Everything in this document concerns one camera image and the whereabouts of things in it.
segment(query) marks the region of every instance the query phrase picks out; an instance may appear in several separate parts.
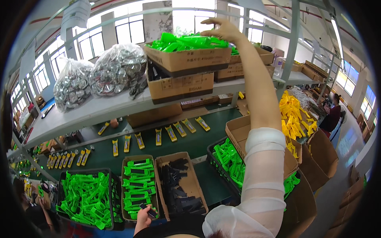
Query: plastic bag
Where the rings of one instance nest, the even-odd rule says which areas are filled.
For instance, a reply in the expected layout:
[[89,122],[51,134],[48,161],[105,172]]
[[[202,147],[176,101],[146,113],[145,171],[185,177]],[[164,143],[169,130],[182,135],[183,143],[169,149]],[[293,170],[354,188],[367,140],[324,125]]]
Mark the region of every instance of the plastic bag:
[[94,97],[115,96],[135,85],[146,71],[147,56],[134,44],[117,44],[97,60],[89,83]]
[[61,58],[66,65],[53,88],[54,100],[60,112],[79,107],[90,96],[88,78],[94,64],[85,60]]

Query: hair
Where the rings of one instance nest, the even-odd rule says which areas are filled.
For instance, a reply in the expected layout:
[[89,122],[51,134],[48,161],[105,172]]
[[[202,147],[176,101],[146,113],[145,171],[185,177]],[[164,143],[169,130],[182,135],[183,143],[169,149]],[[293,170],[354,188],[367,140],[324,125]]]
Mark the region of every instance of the hair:
[[16,197],[19,200],[19,202],[22,203],[25,198],[24,181],[22,181],[21,179],[15,178],[13,181],[13,190],[16,193]]
[[337,103],[340,102],[340,97],[341,97],[341,95],[338,95],[337,93],[335,93],[335,100]]

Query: white sleeve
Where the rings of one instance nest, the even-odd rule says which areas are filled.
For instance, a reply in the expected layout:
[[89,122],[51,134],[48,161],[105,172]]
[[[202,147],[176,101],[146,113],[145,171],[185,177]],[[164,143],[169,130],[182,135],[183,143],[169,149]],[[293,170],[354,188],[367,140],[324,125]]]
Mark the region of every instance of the white sleeve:
[[246,141],[245,178],[241,204],[220,205],[205,217],[205,237],[220,230],[226,237],[275,237],[286,203],[283,201],[283,163],[286,140],[273,128],[257,128]]

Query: black plastic crate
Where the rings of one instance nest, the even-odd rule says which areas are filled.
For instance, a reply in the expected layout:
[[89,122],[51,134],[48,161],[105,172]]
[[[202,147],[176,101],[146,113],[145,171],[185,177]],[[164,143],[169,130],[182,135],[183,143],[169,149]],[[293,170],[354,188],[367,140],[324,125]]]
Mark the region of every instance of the black plastic crate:
[[210,146],[208,146],[207,161],[215,169],[215,171],[223,178],[224,184],[227,186],[228,190],[232,194],[233,199],[235,200],[237,204],[239,204],[241,203],[241,192],[242,192],[241,189],[235,184],[235,182],[231,179],[228,172],[224,170],[222,165],[213,155],[213,152],[215,152],[214,146],[224,144],[226,139],[227,139],[227,136],[217,141],[216,143],[213,143]]
[[[109,168],[101,168],[101,169],[84,169],[84,170],[70,170],[69,173],[71,175],[74,174],[84,174],[89,175],[92,174],[93,177],[98,177],[98,172],[102,172],[107,176],[107,174],[110,174],[109,176],[109,202],[110,202],[110,214],[111,214],[111,227],[105,227],[104,230],[118,230],[122,231],[124,230],[124,220],[122,218],[122,206],[121,206],[121,194],[122,194],[122,183],[120,181],[120,178],[113,174]],[[65,193],[62,188],[61,181],[63,179],[66,179],[66,171],[63,171],[59,177],[59,183],[58,183],[58,197],[57,197],[57,205],[61,205],[62,200],[65,199]],[[122,222],[117,222],[114,219],[114,212],[116,213],[115,218],[118,217]],[[70,219],[70,217],[63,212],[57,211],[58,215],[67,221],[77,223],[82,226],[96,228],[96,226],[84,224],[81,222],[76,222]]]

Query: woman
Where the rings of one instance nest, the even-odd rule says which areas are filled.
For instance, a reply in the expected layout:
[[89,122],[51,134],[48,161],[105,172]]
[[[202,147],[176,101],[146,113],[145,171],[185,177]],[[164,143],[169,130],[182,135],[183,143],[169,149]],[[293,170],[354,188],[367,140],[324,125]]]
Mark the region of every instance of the woman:
[[138,212],[134,237],[275,237],[283,211],[283,161],[286,148],[281,116],[272,79],[254,46],[227,20],[210,18],[203,24],[218,24],[203,36],[216,36],[236,45],[245,74],[251,131],[246,142],[246,173],[241,204],[220,205],[205,217],[184,214],[163,225],[149,227],[149,208]]
[[50,230],[52,233],[59,233],[59,224],[55,214],[47,209],[43,198],[38,198],[39,205],[34,203],[34,201],[30,203],[24,194],[24,182],[20,179],[13,181],[13,189],[26,216],[37,228],[42,232]]
[[330,108],[327,104],[324,105],[324,110],[327,113],[327,116],[324,118],[319,127],[328,136],[328,138],[331,136],[331,132],[336,128],[337,123],[339,123],[340,120],[340,97],[341,95],[338,95],[337,93],[331,97],[331,100],[335,105],[334,108]]

